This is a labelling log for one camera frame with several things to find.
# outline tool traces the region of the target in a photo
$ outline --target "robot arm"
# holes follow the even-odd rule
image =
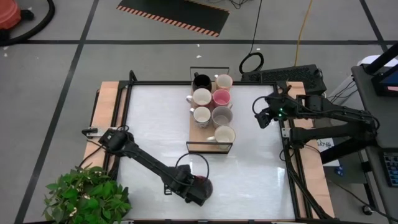
[[[298,95],[293,99],[287,94],[291,86],[282,86],[282,93],[274,92],[262,96],[269,107],[255,114],[261,128],[265,128],[271,120],[285,121],[291,118],[332,118],[345,121],[341,126],[327,128],[286,128],[283,137],[289,138],[293,147],[303,147],[309,140],[349,136],[360,141],[369,141],[376,137],[378,120],[367,111],[354,110],[338,106],[318,95]]]
[[[165,194],[171,190],[187,203],[195,202],[202,206],[213,191],[210,180],[192,175],[189,165],[166,166],[140,149],[133,135],[127,131],[108,129],[98,142],[108,153],[134,159],[158,175],[165,184]]]

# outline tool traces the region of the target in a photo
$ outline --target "yellow cable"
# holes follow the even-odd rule
[[[305,26],[305,22],[307,21],[308,14],[310,13],[312,1],[313,1],[313,0],[311,0],[311,1],[310,1],[310,4],[308,5],[308,9],[307,9],[307,12],[305,13],[303,25],[301,26],[300,34],[298,35],[297,47],[296,47],[296,58],[294,59],[294,66],[296,66],[296,64],[297,64],[297,59],[298,59],[298,57],[299,57],[299,45],[300,45],[300,40],[301,40],[301,34],[302,34],[303,30],[304,30],[304,26]]]

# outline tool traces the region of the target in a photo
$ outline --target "white table surface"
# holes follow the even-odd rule
[[[118,182],[129,187],[132,210],[124,219],[294,219],[292,196],[279,160],[279,124],[260,129],[251,110],[253,101],[273,92],[271,86],[234,86],[231,127],[236,140],[229,154],[204,154],[210,164],[213,194],[200,207],[178,195],[164,195],[157,175],[134,159],[121,158]],[[187,153],[190,86],[134,86],[127,125],[136,143],[168,166]],[[259,101],[257,111],[266,107]],[[189,155],[193,174],[206,175],[205,162]]]

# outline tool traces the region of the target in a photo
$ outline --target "keyboard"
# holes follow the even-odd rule
[[[316,65],[247,72],[242,75],[241,81],[259,83],[276,81],[303,82],[305,93],[308,95],[321,95],[326,91],[322,72]]]
[[[382,164],[390,187],[398,187],[398,153],[383,152]]]

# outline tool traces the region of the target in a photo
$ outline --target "striped mat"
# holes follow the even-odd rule
[[[229,11],[191,0],[122,0],[117,9],[218,37]]]

